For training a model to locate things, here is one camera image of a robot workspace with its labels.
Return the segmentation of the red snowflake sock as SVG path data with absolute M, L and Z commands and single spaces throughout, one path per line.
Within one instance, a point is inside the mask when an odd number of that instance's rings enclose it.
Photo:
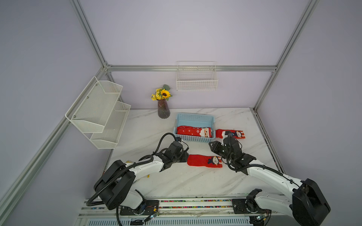
M 209 127 L 201 128 L 201 127 L 191 127 L 191 126 L 179 126 L 176 128 L 177 134 L 186 135 L 186 136 L 194 136 L 194 137 L 206 137 L 211 138 L 212 129 Z

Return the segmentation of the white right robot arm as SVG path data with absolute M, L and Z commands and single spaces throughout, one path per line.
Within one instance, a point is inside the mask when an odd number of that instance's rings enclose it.
M 241 144 L 231 134 L 222 143 L 209 142 L 209 147 L 226 161 L 230 170 L 242 172 L 279 191 L 276 195 L 254 189 L 242 204 L 244 211 L 276 211 L 292 217 L 301 226 L 319 226 L 330 213 L 331 207 L 315 181 L 297 179 L 263 164 L 254 156 L 242 152 Z

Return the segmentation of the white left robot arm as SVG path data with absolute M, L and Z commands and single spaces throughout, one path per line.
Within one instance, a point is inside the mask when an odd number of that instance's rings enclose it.
M 138 190 L 132 190 L 134 182 L 153 173 L 169 169 L 175 163 L 185 163 L 189 146 L 174 134 L 164 134 L 154 152 L 141 157 L 137 162 L 117 160 L 103 173 L 94 185 L 95 194 L 86 202 L 87 207 L 105 205 L 108 210 L 120 207 L 142 214 L 147 199 Z

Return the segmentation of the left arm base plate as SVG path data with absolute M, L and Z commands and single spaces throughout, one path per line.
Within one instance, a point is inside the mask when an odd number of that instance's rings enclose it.
M 159 209 L 159 200 L 145 200 L 139 207 L 132 209 L 130 207 L 119 206 L 119 215 L 120 216 L 149 216 L 156 212 Z

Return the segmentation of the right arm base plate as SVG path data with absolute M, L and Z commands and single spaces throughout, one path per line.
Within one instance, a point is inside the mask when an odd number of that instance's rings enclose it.
M 271 210 L 262 209 L 255 201 L 256 195 L 262 192 L 262 189 L 254 189 L 244 198 L 233 198 L 232 207 L 235 214 L 270 214 Z

